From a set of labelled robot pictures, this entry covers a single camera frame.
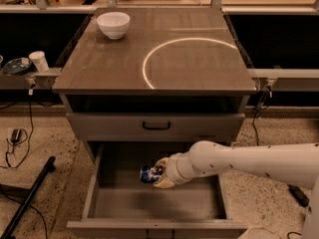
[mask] drawer handle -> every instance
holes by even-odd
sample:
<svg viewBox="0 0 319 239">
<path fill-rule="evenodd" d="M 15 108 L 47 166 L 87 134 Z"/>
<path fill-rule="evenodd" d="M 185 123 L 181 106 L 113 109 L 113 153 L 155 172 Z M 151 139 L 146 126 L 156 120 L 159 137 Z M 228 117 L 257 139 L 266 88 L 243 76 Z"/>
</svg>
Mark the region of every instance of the drawer handle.
<svg viewBox="0 0 319 239">
<path fill-rule="evenodd" d="M 170 237 L 170 239 L 174 239 L 174 238 L 175 238 L 175 230 L 172 229 L 172 230 L 171 230 L 171 237 Z M 147 239 L 152 239 L 152 238 L 150 237 L 150 230 L 149 230 L 149 229 L 147 229 Z"/>
<path fill-rule="evenodd" d="M 166 123 L 164 126 L 151 126 L 151 125 L 148 125 L 148 123 L 145 121 L 143 121 L 142 123 L 142 127 L 145 130 L 169 130 L 170 126 L 171 126 L 170 122 Z"/>
</svg>

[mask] speckled floor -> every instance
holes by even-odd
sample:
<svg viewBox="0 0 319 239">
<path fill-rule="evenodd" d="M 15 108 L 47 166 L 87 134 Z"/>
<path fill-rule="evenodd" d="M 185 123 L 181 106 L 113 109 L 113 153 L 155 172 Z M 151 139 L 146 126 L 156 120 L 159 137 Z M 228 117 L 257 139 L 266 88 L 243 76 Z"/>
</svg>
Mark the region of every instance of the speckled floor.
<svg viewBox="0 0 319 239">
<path fill-rule="evenodd" d="M 0 183 L 30 187 L 47 159 L 56 157 L 56 170 L 49 173 L 32 205 L 43 214 L 48 238 L 76 238 L 66 229 L 68 220 L 80 220 L 91 172 L 92 161 L 82 143 L 70 129 L 62 109 L 32 108 L 34 130 L 30 152 L 17 168 L 0 168 Z M 237 141 L 233 145 L 256 145 L 256 134 L 248 113 Z M 6 138 L 13 128 L 31 132 L 28 108 L 10 108 L 0 111 L 0 165 L 6 166 Z M 257 119 L 260 145 L 283 143 L 310 143 L 319 139 L 319 112 L 269 110 Z M 27 142 L 16 147 L 9 156 L 11 165 L 21 160 Z M 305 208 L 300 207 L 287 190 L 287 185 L 251 174 L 228 171 L 223 174 L 225 192 L 231 218 L 247 223 L 249 229 L 240 239 L 286 238 L 290 231 L 301 232 Z M 18 204 L 0 194 L 0 234 L 18 208 Z M 45 238 L 40 216 L 28 209 L 14 235 L 19 238 Z"/>
</svg>

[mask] white bowl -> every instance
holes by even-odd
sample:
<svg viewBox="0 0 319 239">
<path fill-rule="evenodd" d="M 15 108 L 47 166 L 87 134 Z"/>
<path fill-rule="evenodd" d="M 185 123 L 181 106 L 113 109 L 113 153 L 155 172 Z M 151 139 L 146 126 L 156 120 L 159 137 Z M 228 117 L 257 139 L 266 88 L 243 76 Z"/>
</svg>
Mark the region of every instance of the white bowl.
<svg viewBox="0 0 319 239">
<path fill-rule="evenodd" d="M 128 31 L 130 16 L 123 12 L 108 12 L 97 19 L 100 30 L 110 39 L 120 39 Z"/>
</svg>

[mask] curved white line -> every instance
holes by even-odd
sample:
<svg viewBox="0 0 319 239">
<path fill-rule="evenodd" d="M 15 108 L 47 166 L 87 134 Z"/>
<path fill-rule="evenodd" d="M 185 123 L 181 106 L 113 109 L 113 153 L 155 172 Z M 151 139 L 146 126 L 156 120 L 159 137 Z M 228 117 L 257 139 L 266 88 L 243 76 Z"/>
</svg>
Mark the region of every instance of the curved white line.
<svg viewBox="0 0 319 239">
<path fill-rule="evenodd" d="M 155 87 L 151 84 L 151 82 L 149 81 L 148 77 L 147 77 L 147 72 L 146 72 L 146 66 L 147 66 L 147 62 L 150 58 L 150 56 L 157 50 L 159 50 L 160 48 L 166 46 L 166 45 L 169 45 L 169 44 L 173 44 L 173 43 L 177 43 L 177 42 L 183 42 L 183 41 L 206 41 L 206 42 L 211 42 L 211 43 L 217 43 L 217 44 L 222 44 L 222 45 L 225 45 L 225 46 L 228 46 L 232 49 L 237 49 L 236 46 L 234 45 L 231 45 L 231 44 L 228 44 L 228 43 L 225 43 L 223 41 L 219 41 L 219 40 L 216 40 L 216 39 L 211 39 L 211 38 L 200 38 L 200 37 L 189 37 L 189 38 L 180 38 L 180 39 L 174 39 L 174 40 L 171 40 L 171 41 L 167 41 L 163 44 L 160 44 L 158 46 L 156 46 L 155 48 L 153 48 L 148 54 L 147 56 L 145 57 L 144 61 L 143 61 L 143 67 L 142 67 L 142 70 L 143 70 L 143 77 L 144 77 L 144 80 L 146 81 L 146 83 L 148 84 L 148 86 L 151 88 L 151 89 L 155 89 Z"/>
</svg>

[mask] drawer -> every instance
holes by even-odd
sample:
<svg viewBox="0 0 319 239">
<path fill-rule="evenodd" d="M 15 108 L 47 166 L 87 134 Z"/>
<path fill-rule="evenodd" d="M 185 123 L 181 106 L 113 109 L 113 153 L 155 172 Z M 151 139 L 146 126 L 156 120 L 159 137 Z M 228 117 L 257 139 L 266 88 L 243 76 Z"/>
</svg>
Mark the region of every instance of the drawer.
<svg viewBox="0 0 319 239">
<path fill-rule="evenodd" d="M 231 221 L 222 177 L 170 189 L 140 183 L 142 165 L 188 148 L 181 142 L 101 143 L 82 220 L 69 221 L 68 229 L 86 238 L 238 238 L 247 226 Z"/>
<path fill-rule="evenodd" d="M 67 114 L 79 140 L 232 142 L 244 114 Z"/>
</svg>

